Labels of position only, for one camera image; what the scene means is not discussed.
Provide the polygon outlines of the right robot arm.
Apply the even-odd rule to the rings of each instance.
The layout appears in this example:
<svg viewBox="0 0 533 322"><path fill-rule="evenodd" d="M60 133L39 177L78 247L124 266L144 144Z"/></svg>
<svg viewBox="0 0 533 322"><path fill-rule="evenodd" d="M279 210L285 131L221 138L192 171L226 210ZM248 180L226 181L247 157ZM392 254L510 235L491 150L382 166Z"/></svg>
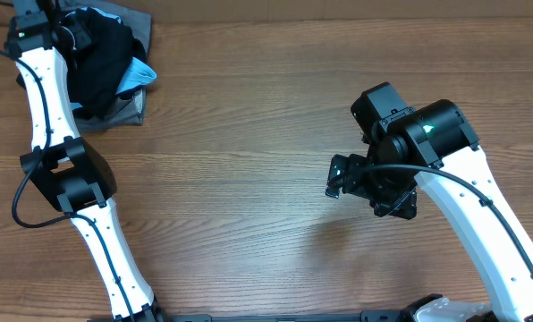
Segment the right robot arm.
<svg viewBox="0 0 533 322"><path fill-rule="evenodd" d="M533 321L533 241L501 193L478 135L452 101L407 105L389 83L365 90L351 114L365 156L332 158L326 195L352 194L376 216L412 219L425 192L470 256L488 303L431 294L389 312L396 321Z"/></svg>

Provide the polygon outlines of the black t-shirt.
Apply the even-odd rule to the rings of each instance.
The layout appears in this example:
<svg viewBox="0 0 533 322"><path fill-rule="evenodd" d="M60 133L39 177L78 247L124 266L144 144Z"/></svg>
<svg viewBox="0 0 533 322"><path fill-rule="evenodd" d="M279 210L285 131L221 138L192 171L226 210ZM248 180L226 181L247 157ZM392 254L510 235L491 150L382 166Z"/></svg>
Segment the black t-shirt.
<svg viewBox="0 0 533 322"><path fill-rule="evenodd" d="M64 20L78 22L89 36L71 54L73 67L67 76L70 100L82 106L82 116L103 118L116 100L132 60L144 63L147 52L130 27L94 8L77 9Z"/></svg>

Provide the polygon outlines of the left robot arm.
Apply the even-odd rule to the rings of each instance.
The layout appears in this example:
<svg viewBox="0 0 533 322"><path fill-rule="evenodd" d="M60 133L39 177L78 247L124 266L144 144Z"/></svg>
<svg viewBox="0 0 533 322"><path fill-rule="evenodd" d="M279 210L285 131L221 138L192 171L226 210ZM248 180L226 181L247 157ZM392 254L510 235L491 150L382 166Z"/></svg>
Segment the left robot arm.
<svg viewBox="0 0 533 322"><path fill-rule="evenodd" d="M69 65L61 47L74 44L55 26L50 1L15 1L5 43L30 104L31 151L21 156L25 173L13 198L13 220L24 228L18 203L32 182L59 216L41 227L72 222L86 242L105 285L114 321L165 321L167 315L142 276L123 234L114 195L114 174L77 129L68 91Z"/></svg>

